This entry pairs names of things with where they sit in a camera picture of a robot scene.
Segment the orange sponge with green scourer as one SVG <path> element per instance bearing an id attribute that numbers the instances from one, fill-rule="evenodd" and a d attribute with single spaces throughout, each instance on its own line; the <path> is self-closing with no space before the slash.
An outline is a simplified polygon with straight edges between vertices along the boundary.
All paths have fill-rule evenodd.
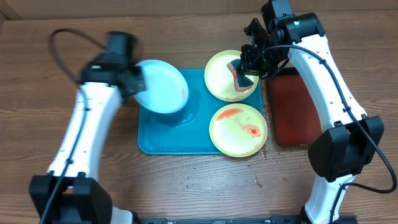
<path id="1" fill-rule="evenodd" d="M 234 79 L 234 89 L 237 92 L 243 92 L 249 90 L 254 82 L 247 78 L 241 70 L 240 59 L 235 59 L 227 64 L 227 68 L 233 75 Z"/>

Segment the white plate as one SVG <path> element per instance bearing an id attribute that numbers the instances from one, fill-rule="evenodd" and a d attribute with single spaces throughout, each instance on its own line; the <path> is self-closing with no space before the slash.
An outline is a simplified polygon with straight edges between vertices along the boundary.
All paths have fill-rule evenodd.
<path id="1" fill-rule="evenodd" d="M 188 101 L 189 89 L 183 75 L 173 65 L 161 60 L 144 60 L 142 69 L 146 90 L 134 95 L 143 107 L 156 113 L 180 111 Z"/>

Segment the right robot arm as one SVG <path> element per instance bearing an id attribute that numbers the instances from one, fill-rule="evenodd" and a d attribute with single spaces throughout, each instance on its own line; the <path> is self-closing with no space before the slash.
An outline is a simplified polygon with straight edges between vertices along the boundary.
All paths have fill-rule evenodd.
<path id="1" fill-rule="evenodd" d="M 269 78 L 288 60 L 301 76 L 315 105 L 322 134 L 308 148 L 315 171 L 309 200 L 297 223 L 355 223 L 339 208 L 346 189 L 354 185 L 374 156 L 384 132 L 380 117 L 369 117 L 352 96 L 330 53 L 325 30 L 313 13 L 282 16 L 263 28 L 257 19 L 244 29 L 252 38 L 241 48 L 238 83 L 249 76 Z"/>

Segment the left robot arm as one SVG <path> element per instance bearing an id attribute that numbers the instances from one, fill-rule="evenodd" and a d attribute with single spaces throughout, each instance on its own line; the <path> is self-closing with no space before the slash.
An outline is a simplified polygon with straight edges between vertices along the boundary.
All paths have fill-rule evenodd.
<path id="1" fill-rule="evenodd" d="M 75 108 L 46 175 L 33 176 L 29 194 L 41 223 L 137 223 L 113 205 L 98 183 L 110 124 L 123 98 L 144 90 L 140 67 L 127 54 L 105 52 L 81 73 Z"/>

